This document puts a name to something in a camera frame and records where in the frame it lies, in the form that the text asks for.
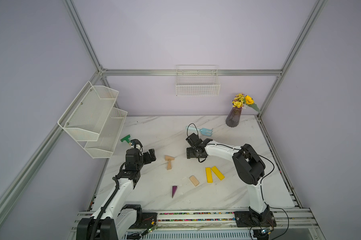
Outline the natural wooden wedge block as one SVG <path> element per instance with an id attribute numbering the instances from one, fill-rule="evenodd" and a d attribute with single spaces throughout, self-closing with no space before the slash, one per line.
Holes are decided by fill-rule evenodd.
<path id="1" fill-rule="evenodd" d="M 171 169 L 172 169 L 171 160 L 168 160 L 167 170 L 171 170 Z"/>

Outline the natural wooden square block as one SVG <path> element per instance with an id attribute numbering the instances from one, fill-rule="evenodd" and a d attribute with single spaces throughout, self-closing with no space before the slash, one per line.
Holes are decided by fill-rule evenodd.
<path id="1" fill-rule="evenodd" d="M 197 180 L 197 178 L 195 176 L 190 176 L 189 180 L 195 187 L 197 187 L 199 185 L 199 181 Z"/>

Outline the natural wooden triangle block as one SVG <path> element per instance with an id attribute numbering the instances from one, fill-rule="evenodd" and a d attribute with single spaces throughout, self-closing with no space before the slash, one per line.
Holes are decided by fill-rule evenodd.
<path id="1" fill-rule="evenodd" d="M 166 160 L 166 161 L 173 161 L 173 160 L 175 160 L 175 158 L 174 158 L 174 157 L 171 157 L 171 156 L 165 155 L 165 160 Z"/>

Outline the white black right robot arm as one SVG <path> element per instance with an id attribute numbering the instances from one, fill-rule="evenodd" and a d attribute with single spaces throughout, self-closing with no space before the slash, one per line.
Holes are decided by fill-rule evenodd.
<path id="1" fill-rule="evenodd" d="M 199 162 L 209 156 L 219 157 L 233 162 L 236 172 L 245 184 L 249 193 L 249 207 L 247 211 L 236 211 L 234 217 L 236 225 L 242 227 L 269 227 L 276 226 L 270 206 L 265 203 L 260 181 L 265 177 L 265 163 L 251 145 L 229 146 L 213 141 L 212 139 L 192 140 L 187 138 L 190 145 L 186 149 L 188 159 L 198 159 Z"/>

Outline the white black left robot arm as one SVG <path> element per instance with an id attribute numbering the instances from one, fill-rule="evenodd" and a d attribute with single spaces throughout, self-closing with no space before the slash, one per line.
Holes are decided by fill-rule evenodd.
<path id="1" fill-rule="evenodd" d="M 143 166 L 154 161 L 154 149 L 143 153 L 141 147 L 134 147 L 126 151 L 125 162 L 113 177 L 114 189 L 91 217 L 80 220 L 77 240 L 120 240 L 131 226 L 142 224 L 142 207 L 127 205 L 125 201 L 135 189 Z"/>

